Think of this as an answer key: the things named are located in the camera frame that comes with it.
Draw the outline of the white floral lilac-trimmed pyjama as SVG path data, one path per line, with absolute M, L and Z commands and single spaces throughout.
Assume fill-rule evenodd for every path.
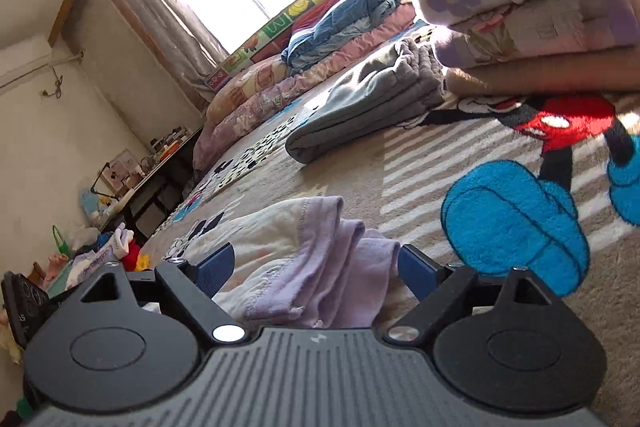
M 369 327 L 400 245 L 342 209 L 340 196 L 287 199 L 192 237 L 182 255 L 198 262 L 232 246 L 233 271 L 213 299 L 247 326 Z

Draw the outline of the folded yellow knit sweater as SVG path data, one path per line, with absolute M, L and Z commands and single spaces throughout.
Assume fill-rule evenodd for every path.
M 145 254 L 138 254 L 136 267 L 134 271 L 142 272 L 151 269 L 151 257 Z

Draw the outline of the folded red knit sweater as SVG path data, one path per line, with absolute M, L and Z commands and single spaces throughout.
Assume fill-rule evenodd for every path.
M 127 254 L 120 259 L 120 263 L 127 272 L 134 272 L 137 269 L 141 247 L 133 239 L 128 244 Z

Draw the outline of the dark cluttered side table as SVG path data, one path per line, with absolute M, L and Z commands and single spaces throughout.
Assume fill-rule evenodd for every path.
M 202 130 L 192 133 L 171 154 L 155 166 L 149 174 L 119 202 L 101 232 L 113 231 L 125 223 L 134 236 L 146 242 L 157 228 L 183 202 L 183 191 L 193 181 L 193 150 Z

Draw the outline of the pink floral quilt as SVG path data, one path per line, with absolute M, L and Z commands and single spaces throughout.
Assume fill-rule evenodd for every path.
M 288 76 L 271 87 L 250 96 L 224 119 L 214 121 L 208 112 L 206 124 L 193 150 L 192 166 L 197 174 L 206 173 L 230 147 L 318 84 L 343 74 L 374 50 L 408 29 L 416 12 L 402 4 L 383 23 L 353 38 L 341 49 L 325 57 L 306 72 Z

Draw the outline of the beige cartoon mouse blanket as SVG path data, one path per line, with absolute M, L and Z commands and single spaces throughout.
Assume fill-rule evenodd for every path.
M 344 216 L 440 262 L 485 273 L 523 262 L 598 336 L 608 371 L 594 407 L 639 421 L 639 50 L 450 69 L 439 108 L 301 164 L 288 134 L 329 83 L 229 146 L 144 244 L 160 260 L 207 218 L 338 196 Z

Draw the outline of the folded grey garment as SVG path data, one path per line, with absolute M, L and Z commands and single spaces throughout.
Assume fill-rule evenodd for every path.
M 438 107 L 444 94 L 430 47 L 413 38 L 396 40 L 338 80 L 288 136 L 285 150 L 309 164 L 335 147 Z

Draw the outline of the grey window curtain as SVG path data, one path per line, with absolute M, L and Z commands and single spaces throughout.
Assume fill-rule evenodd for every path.
M 186 93 L 210 102 L 217 93 L 212 80 L 227 58 L 221 42 L 183 0 L 122 0 L 149 36 L 166 69 Z

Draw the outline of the blue quilted blanket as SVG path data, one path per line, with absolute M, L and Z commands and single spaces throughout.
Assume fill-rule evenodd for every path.
M 310 69 L 353 38 L 382 24 L 400 0 L 338 0 L 309 28 L 292 32 L 282 61 L 290 72 Z

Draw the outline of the colourful alphabet play mat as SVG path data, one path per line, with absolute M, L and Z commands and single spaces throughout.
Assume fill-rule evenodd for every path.
M 262 28 L 251 35 L 242 46 L 231 53 L 213 72 L 205 77 L 204 86 L 209 92 L 217 93 L 224 85 L 243 69 L 264 58 L 280 53 L 291 38 L 296 20 L 309 13 L 315 6 L 326 0 L 295 0 Z

